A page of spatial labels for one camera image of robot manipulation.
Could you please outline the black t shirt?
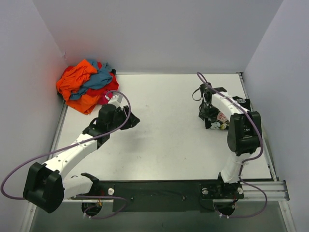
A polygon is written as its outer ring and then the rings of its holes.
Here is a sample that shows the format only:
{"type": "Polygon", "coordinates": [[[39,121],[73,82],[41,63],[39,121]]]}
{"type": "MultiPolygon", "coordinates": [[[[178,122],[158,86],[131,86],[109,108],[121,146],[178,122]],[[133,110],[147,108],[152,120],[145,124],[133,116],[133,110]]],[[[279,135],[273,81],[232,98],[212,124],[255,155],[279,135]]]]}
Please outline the black t shirt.
{"type": "Polygon", "coordinates": [[[229,118],[226,117],[221,111],[219,111],[216,121],[207,120],[204,122],[206,129],[223,131],[229,129],[229,118]]]}

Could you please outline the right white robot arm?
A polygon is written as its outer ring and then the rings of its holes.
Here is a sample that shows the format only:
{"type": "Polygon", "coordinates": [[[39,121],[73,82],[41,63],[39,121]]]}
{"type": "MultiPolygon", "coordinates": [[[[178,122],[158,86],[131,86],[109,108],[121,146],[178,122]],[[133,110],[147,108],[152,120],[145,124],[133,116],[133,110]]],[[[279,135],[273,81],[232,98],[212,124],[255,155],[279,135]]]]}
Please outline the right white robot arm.
{"type": "Polygon", "coordinates": [[[205,122],[205,128],[227,131],[227,145],[232,154],[220,172],[223,181],[215,186],[216,194],[226,198],[233,192],[231,184],[239,181],[244,161],[261,147],[261,117],[250,110],[249,99],[231,97],[223,87],[212,89],[201,84],[198,91],[201,100],[198,116],[205,122]]]}

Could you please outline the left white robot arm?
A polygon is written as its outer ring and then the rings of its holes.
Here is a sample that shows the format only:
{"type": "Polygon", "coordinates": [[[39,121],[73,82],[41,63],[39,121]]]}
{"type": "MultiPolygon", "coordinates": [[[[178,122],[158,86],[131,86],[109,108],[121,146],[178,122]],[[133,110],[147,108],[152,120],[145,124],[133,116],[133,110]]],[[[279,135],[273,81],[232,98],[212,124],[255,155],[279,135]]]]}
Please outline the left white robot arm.
{"type": "Polygon", "coordinates": [[[113,132],[133,128],[139,122],[130,103],[122,105],[117,96],[112,97],[70,146],[59,149],[54,158],[30,166],[23,197],[47,213],[58,209],[64,199],[96,198],[101,192],[98,178],[89,173],[70,178],[67,175],[106,143],[113,132]]]}

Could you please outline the pink t shirt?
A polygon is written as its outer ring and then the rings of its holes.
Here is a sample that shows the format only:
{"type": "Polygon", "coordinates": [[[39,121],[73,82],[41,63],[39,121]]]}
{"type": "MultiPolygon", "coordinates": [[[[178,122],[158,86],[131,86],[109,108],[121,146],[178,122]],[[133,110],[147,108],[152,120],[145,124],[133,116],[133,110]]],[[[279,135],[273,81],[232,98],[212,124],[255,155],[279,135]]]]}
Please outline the pink t shirt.
{"type": "Polygon", "coordinates": [[[105,105],[109,102],[109,100],[113,97],[113,92],[105,91],[101,94],[97,104],[105,105]]]}

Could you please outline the red t shirt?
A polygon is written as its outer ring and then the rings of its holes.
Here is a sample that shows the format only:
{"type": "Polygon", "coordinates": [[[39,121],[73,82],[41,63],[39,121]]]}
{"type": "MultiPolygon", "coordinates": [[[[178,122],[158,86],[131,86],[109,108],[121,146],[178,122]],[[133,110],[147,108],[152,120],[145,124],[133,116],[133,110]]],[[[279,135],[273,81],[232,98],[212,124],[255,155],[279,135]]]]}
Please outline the red t shirt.
{"type": "Polygon", "coordinates": [[[109,90],[117,90],[118,87],[119,87],[119,84],[116,80],[116,76],[115,76],[115,69],[113,69],[111,72],[110,72],[111,76],[112,76],[112,81],[106,85],[105,87],[101,88],[101,89],[97,89],[97,90],[94,90],[94,89],[88,89],[87,92],[84,94],[84,95],[89,95],[91,97],[95,97],[95,96],[101,96],[101,94],[105,91],[109,91],[109,90]]]}

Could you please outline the blue t shirt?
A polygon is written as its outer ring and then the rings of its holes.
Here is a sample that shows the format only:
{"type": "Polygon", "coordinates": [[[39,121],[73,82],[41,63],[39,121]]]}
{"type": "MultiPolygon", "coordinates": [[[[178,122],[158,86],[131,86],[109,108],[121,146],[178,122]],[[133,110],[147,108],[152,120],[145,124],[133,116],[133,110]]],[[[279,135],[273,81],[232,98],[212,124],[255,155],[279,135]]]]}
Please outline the blue t shirt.
{"type": "Polygon", "coordinates": [[[81,87],[77,90],[77,92],[72,92],[70,95],[70,100],[78,100],[84,95],[88,89],[101,89],[108,85],[112,81],[112,76],[110,72],[112,71],[112,67],[109,63],[103,63],[102,67],[98,66],[98,62],[95,59],[86,59],[96,70],[98,71],[96,74],[90,75],[90,79],[86,81],[81,87]]]}

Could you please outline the orange t shirt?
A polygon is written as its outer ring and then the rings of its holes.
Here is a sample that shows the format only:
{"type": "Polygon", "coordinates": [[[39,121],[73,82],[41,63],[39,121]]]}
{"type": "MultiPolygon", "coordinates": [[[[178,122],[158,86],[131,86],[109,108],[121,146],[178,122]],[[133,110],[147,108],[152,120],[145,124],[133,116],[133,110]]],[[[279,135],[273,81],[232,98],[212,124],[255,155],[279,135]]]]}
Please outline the orange t shirt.
{"type": "Polygon", "coordinates": [[[65,101],[65,104],[76,111],[88,115],[90,114],[100,96],[90,96],[88,94],[82,95],[78,100],[71,100],[71,94],[77,93],[83,84],[90,80],[92,74],[96,74],[98,71],[93,67],[86,59],[82,60],[76,66],[70,66],[67,68],[61,78],[56,82],[56,89],[60,93],[65,101]]]}

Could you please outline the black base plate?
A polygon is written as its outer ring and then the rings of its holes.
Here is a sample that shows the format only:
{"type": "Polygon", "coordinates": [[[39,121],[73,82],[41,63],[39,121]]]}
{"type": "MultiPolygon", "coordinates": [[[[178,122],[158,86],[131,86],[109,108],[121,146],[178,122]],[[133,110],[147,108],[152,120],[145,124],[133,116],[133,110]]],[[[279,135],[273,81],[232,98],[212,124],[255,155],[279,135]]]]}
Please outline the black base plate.
{"type": "Polygon", "coordinates": [[[89,193],[77,199],[96,196],[116,197],[113,211],[124,203],[124,212],[214,212],[215,207],[231,209],[244,199],[240,182],[225,184],[220,180],[98,181],[89,193]]]}

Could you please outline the aluminium frame rail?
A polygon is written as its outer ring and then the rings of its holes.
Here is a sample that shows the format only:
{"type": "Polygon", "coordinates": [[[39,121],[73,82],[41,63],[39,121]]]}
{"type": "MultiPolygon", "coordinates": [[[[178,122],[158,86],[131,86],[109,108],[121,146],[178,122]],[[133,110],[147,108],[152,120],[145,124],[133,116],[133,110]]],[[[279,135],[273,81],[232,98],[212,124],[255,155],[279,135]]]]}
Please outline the aluminium frame rail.
{"type": "Polygon", "coordinates": [[[44,180],[35,186],[27,185],[26,194],[40,194],[44,203],[62,202],[65,199],[80,198],[82,195],[118,196],[182,196],[190,195],[202,199],[227,201],[229,199],[262,201],[288,201],[290,199],[285,182],[257,181],[224,184],[219,180],[166,180],[166,181],[100,181],[85,176],[67,180],[44,180]]]}

